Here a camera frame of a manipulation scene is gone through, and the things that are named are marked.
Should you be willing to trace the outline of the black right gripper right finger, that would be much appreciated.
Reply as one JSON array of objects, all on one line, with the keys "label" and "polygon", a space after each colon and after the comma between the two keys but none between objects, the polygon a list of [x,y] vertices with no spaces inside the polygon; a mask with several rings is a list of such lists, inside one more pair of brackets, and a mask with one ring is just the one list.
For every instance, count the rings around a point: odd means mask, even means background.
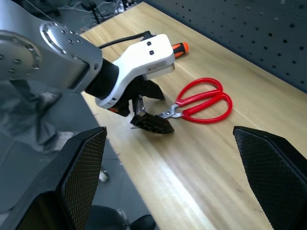
[{"label": "black right gripper right finger", "polygon": [[285,138],[244,126],[233,135],[249,186],[275,230],[307,228],[307,160]]}]

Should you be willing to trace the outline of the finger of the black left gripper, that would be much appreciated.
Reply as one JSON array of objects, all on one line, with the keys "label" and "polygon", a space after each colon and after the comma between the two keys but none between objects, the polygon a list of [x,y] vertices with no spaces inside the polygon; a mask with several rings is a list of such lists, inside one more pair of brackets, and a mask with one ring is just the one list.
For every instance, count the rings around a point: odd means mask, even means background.
[{"label": "finger of the black left gripper", "polygon": [[159,85],[151,80],[145,80],[141,83],[141,95],[158,100],[164,100],[165,96],[160,89]]},{"label": "finger of the black left gripper", "polygon": [[135,115],[130,123],[137,128],[156,134],[169,134],[174,132],[174,128],[166,119],[149,113]]}]

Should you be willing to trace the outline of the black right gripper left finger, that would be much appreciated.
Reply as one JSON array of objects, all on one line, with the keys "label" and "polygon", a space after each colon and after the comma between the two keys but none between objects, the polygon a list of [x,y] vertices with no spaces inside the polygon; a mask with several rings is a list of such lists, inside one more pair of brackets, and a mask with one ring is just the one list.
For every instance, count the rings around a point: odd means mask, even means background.
[{"label": "black right gripper left finger", "polygon": [[2,230],[82,230],[98,186],[107,130],[70,138],[31,182]]}]

